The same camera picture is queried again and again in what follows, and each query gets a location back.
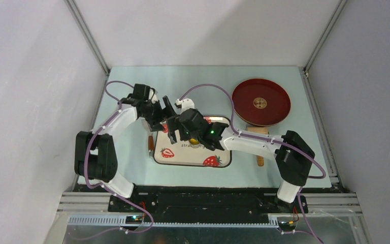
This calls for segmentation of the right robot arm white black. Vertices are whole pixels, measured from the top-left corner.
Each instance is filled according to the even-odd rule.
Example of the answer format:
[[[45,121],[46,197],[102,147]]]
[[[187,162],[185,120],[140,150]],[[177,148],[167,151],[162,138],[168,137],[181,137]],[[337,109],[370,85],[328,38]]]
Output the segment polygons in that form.
[[[281,184],[275,198],[280,212],[294,208],[295,198],[309,178],[315,153],[294,131],[273,137],[249,131],[233,130],[230,124],[221,121],[207,121],[196,109],[166,119],[168,137],[172,143],[196,140],[209,150],[242,151],[262,156],[277,164]]]

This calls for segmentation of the yellow dough piece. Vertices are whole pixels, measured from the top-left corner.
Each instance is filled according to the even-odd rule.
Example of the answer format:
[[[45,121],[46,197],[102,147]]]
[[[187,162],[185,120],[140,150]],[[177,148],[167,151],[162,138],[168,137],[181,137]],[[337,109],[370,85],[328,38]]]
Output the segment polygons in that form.
[[[189,141],[191,144],[199,144],[199,142],[196,139],[191,138]]]

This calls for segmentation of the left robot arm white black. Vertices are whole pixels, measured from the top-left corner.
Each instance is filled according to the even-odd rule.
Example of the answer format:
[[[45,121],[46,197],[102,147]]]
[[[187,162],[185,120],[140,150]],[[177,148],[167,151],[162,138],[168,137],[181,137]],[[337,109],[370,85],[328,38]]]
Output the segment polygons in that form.
[[[90,189],[103,187],[121,196],[121,206],[130,212],[139,208],[140,197],[133,193],[134,183],[118,172],[114,138],[141,118],[149,131],[163,131],[164,122],[177,115],[169,98],[159,100],[154,88],[145,84],[131,88],[130,94],[117,99],[116,109],[100,126],[76,135],[74,163],[75,173],[84,177]]]

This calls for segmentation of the metal scraper wooden handle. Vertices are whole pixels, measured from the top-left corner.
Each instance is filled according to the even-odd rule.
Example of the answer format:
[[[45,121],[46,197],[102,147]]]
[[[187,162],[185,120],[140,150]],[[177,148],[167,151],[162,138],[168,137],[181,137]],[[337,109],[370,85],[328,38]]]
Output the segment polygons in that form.
[[[153,157],[154,149],[155,149],[155,145],[154,145],[153,134],[150,133],[148,135],[148,154],[149,154],[149,157]]]

